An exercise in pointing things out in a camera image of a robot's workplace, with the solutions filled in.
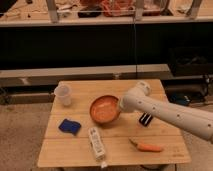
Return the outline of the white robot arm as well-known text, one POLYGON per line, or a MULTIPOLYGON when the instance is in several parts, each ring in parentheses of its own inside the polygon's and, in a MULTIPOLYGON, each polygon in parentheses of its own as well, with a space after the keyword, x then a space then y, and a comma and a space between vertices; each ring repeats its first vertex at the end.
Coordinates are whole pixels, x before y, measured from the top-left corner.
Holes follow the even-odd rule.
POLYGON ((125 112, 146 112, 213 144, 212 112, 156 100, 150 94, 150 85, 139 81, 124 93, 119 107, 125 112))

